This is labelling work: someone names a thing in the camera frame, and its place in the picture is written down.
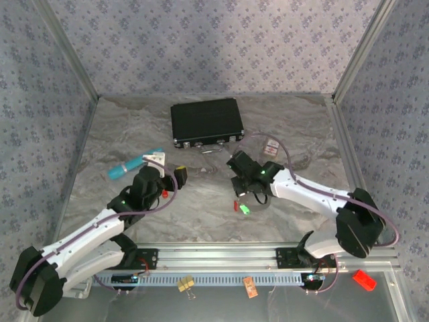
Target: metal frame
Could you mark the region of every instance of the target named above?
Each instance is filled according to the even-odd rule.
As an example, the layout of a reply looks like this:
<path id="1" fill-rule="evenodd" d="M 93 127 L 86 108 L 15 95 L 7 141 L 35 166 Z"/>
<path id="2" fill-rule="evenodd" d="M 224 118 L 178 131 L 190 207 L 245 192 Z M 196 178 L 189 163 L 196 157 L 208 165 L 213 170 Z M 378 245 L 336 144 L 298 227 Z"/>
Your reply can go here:
<path id="1" fill-rule="evenodd" d="M 296 247 L 296 243 L 159 243 L 139 244 L 139 248 L 157 248 L 156 276 L 184 276 L 186 274 L 219 273 L 272 274 L 312 272 L 312 269 L 278 270 L 275 249 Z M 404 281 L 396 251 L 393 247 L 373 248 L 364 260 L 346 252 L 337 254 L 340 273 L 364 270 L 383 272 L 389 293 L 400 322 L 418 321 Z M 106 270 L 103 276 L 133 271 Z"/>
<path id="2" fill-rule="evenodd" d="M 333 98 L 328 95 L 325 96 L 325 104 L 350 188 L 351 190 L 355 188 L 367 190 L 343 113 L 338 108 L 338 105 L 334 103 Z"/>
<path id="3" fill-rule="evenodd" d="M 368 28 L 363 34 L 361 41 L 356 47 L 349 64 L 346 67 L 336 89 L 333 93 L 334 102 L 340 104 L 346 92 L 354 81 L 357 72 L 367 58 L 369 51 L 381 33 L 391 11 L 397 0 L 382 0 L 374 13 Z"/>
<path id="4" fill-rule="evenodd" d="M 76 165 L 74 166 L 72 177 L 70 179 L 70 183 L 68 184 L 66 194 L 64 196 L 64 204 L 62 205 L 62 208 L 61 208 L 61 214 L 60 214 L 60 217 L 58 218 L 58 222 L 57 222 L 56 229 L 54 232 L 54 237 L 52 238 L 52 242 L 56 242 L 58 240 L 58 238 L 60 237 L 62 221 L 64 220 L 64 216 L 66 215 L 68 201 L 70 200 L 70 196 L 72 195 L 74 181 L 76 180 L 76 176 L 78 174 L 79 164 L 80 164 L 80 161 L 82 160 L 82 155 L 84 152 L 86 140 L 88 139 L 89 131 L 91 129 L 91 125 L 93 124 L 95 111 L 97 110 L 98 99 L 97 99 L 97 102 L 95 104 L 96 105 L 93 107 L 93 111 L 91 112 L 91 115 L 89 117 L 88 124 L 86 126 L 86 131 L 85 131 L 85 134 L 84 134 L 83 139 L 82 139 L 82 148 L 80 149 L 79 155 L 78 155 L 77 160 L 76 160 Z"/>
<path id="5" fill-rule="evenodd" d="M 46 26 L 51 31 L 63 55 L 66 57 L 71 69 L 81 82 L 85 92 L 93 100 L 93 103 L 96 104 L 99 100 L 97 90 L 74 50 L 72 43 L 67 38 L 64 29 L 62 29 L 61 23 L 58 21 L 54 10 L 52 10 L 50 4 L 46 0 L 33 0 L 33 3 L 42 16 L 42 19 L 45 21 Z"/>

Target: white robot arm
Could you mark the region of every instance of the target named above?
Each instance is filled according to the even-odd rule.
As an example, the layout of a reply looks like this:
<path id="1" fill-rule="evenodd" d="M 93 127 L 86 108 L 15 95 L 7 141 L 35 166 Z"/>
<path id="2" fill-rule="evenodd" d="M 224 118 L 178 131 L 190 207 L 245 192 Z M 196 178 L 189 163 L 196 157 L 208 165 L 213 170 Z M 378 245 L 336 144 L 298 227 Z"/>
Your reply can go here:
<path id="1" fill-rule="evenodd" d="M 21 253 L 9 284 L 17 295 L 18 308 L 28 309 L 36 317 L 43 315 L 79 282 L 101 270 L 134 262 L 137 246 L 123 232 L 144 217 L 164 190 L 180 189 L 186 183 L 186 168 L 164 176 L 158 170 L 164 165 L 154 163 L 156 167 L 144 166 L 133 184 L 93 220 L 56 243 L 40 250 L 29 247 Z"/>
<path id="2" fill-rule="evenodd" d="M 311 231 L 304 236 L 298 255 L 306 264 L 343 251 L 365 258 L 385 226 L 385 221 L 369 210 L 377 207 L 363 189 L 351 193 L 323 186 L 275 162 L 261 166 L 243 151 L 234 154 L 227 164 L 237 175 L 231 181 L 238 197 L 259 193 L 288 199 L 336 221 L 336 231 Z"/>

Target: yellow clip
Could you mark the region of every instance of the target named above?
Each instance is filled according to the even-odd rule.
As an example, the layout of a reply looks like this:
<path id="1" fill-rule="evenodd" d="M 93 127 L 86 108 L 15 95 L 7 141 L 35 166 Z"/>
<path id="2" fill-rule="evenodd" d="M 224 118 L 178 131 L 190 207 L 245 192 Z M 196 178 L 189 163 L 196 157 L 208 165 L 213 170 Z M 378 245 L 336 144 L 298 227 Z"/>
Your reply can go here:
<path id="1" fill-rule="evenodd" d="M 191 275 L 188 275 L 177 282 L 177 287 L 179 288 L 179 291 L 180 292 L 186 291 L 186 294 L 188 295 L 188 298 L 190 300 L 195 299 L 195 295 L 190 289 L 194 285 L 195 285 L 194 279 L 192 278 Z"/>

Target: red small object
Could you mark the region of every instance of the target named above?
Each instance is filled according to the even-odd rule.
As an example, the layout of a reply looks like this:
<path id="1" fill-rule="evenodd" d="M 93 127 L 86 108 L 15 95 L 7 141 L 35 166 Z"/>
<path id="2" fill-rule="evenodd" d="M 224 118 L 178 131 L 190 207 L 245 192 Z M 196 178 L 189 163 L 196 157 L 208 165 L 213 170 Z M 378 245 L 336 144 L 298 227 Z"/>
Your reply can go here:
<path id="1" fill-rule="evenodd" d="M 353 275 L 353 280 L 358 282 L 359 285 L 361 285 L 365 290 L 368 291 L 373 290 L 377 285 L 377 282 L 362 270 L 358 270 Z"/>

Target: marble surface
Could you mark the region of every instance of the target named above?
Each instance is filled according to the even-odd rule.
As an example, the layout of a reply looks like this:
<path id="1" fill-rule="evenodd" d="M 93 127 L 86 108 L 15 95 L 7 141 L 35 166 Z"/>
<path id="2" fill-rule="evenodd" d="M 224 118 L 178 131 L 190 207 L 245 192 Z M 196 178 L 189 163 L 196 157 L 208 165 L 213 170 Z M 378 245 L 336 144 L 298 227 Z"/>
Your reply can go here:
<path id="1" fill-rule="evenodd" d="M 60 237 L 95 217 L 137 173 L 134 170 L 113 181 L 107 176 L 110 168 L 157 147 L 165 150 L 171 167 L 188 167 L 188 182 L 174 204 L 127 230 L 135 242 L 297 242 L 307 231 L 333 226 L 318 213 L 284 199 L 272 199 L 268 209 L 248 216 L 236 213 L 229 180 L 233 173 L 225 164 L 236 144 L 208 155 L 195 148 L 173 147 L 170 106 L 215 98 L 220 97 L 101 98 Z M 236 99 L 247 133 L 265 131 L 283 140 L 299 175 L 348 189 L 323 97 Z M 265 162 L 269 158 L 261 153 L 264 143 L 263 138 L 252 138 L 243 149 L 255 160 Z M 283 163 L 285 157 L 281 152 L 276 161 Z"/>

